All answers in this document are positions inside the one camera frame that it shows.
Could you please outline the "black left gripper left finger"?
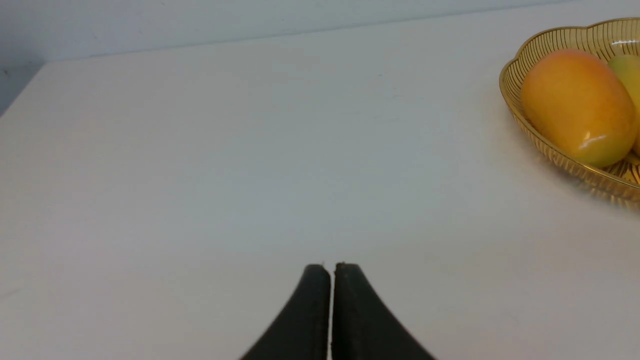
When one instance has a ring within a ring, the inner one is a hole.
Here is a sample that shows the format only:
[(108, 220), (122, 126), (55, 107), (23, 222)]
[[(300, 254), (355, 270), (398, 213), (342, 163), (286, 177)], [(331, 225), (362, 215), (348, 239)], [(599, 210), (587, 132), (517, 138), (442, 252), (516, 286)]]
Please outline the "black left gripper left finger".
[(326, 360), (331, 278), (320, 264), (306, 265), (274, 321), (243, 360)]

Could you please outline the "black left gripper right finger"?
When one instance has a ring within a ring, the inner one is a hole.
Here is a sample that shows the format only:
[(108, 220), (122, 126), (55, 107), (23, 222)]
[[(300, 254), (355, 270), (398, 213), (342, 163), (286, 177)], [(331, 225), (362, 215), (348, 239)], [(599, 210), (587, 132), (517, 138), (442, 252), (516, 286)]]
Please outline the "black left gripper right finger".
[(433, 360), (378, 296), (358, 264), (334, 270), (334, 360)]

